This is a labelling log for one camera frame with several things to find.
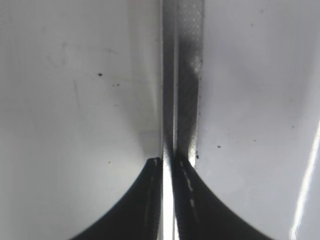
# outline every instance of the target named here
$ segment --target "textured metal surface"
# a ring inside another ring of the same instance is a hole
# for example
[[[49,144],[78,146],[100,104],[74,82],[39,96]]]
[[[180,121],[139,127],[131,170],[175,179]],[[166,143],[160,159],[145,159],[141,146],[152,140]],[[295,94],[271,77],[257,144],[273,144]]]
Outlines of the textured metal surface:
[[[203,49],[203,0],[162,0],[163,198],[160,238],[179,239],[172,161],[196,160],[198,88]]]
[[[203,63],[203,0],[178,0],[177,149],[196,163],[198,88]]]

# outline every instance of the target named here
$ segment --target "metal strip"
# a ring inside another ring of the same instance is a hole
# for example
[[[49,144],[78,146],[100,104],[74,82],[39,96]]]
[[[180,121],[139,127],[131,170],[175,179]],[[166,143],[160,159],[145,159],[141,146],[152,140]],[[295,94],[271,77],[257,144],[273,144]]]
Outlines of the metal strip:
[[[198,88],[203,62],[203,0],[162,0],[162,234],[177,240],[172,161],[177,152],[196,162]]]

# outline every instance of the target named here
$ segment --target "white plastic panel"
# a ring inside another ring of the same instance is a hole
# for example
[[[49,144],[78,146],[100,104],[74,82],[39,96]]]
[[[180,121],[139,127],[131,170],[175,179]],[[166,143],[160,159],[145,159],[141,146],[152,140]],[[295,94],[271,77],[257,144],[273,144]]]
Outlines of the white plastic panel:
[[[73,237],[159,156],[159,14],[157,0],[0,0],[1,240]]]
[[[318,0],[205,3],[196,169],[278,240],[319,239],[319,23]]]

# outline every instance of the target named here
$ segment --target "smudge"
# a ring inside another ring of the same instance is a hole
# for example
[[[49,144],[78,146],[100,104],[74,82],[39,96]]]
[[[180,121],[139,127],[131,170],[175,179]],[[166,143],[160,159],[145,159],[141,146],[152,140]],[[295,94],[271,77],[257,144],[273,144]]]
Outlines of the smudge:
[[[77,108],[80,109],[79,91],[78,91],[78,84],[76,80],[73,80],[73,90],[75,93],[75,101],[76,101]]]
[[[113,50],[112,48],[106,48],[105,51],[109,54],[119,54],[116,50]]]

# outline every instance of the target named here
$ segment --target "black plastic part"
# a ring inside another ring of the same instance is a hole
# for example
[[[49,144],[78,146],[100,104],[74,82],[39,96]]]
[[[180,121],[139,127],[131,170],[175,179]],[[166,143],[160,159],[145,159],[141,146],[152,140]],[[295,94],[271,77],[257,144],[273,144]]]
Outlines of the black plastic part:
[[[226,207],[185,156],[177,155],[172,171],[180,240],[271,240]]]
[[[162,161],[148,159],[141,173],[100,220],[72,240],[156,240],[161,213]]]

